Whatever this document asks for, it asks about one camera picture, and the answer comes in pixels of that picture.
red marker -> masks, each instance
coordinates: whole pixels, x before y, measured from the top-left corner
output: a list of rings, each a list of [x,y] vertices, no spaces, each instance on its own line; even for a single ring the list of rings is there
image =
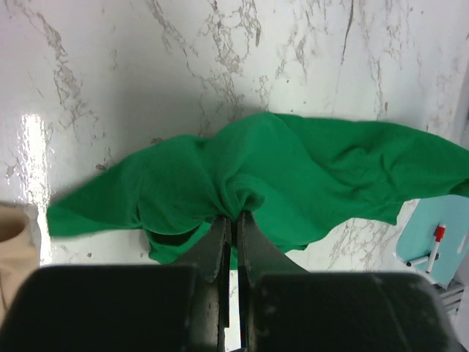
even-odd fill
[[[435,245],[433,246],[432,253],[430,253],[430,258],[428,259],[428,265],[426,266],[425,272],[430,274],[432,272],[433,264],[435,263],[435,258],[438,253],[438,247],[440,247],[440,242],[445,235],[446,226],[438,225],[435,231]]]

beige object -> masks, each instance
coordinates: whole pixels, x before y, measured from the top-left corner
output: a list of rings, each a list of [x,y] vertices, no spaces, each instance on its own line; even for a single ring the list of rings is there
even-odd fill
[[[38,266],[29,217],[0,205],[0,324],[18,288]]]

green fabric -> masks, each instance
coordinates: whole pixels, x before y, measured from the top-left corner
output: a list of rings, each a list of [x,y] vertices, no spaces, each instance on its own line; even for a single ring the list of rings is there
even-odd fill
[[[48,223],[52,237],[143,228],[150,257],[170,263],[215,215],[252,210],[287,252],[352,217],[395,224],[409,199],[467,196],[468,178],[469,152],[429,133],[265,112],[213,138],[178,136],[128,156],[52,204]]]

marble table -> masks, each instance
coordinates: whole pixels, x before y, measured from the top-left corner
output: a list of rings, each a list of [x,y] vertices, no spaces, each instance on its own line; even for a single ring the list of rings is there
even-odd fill
[[[5,0],[0,200],[36,207],[44,265],[148,263],[135,232],[51,242],[51,197],[255,111],[389,120],[458,142],[468,13],[463,0]],[[400,270],[415,206],[396,227],[352,219],[289,255],[312,271]]]

black object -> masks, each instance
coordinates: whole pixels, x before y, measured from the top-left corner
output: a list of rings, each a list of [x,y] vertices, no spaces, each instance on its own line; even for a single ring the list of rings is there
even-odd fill
[[[250,213],[216,218],[171,265],[38,270],[7,315],[0,351],[224,351],[231,245],[243,351],[462,351],[423,278],[310,274]]]

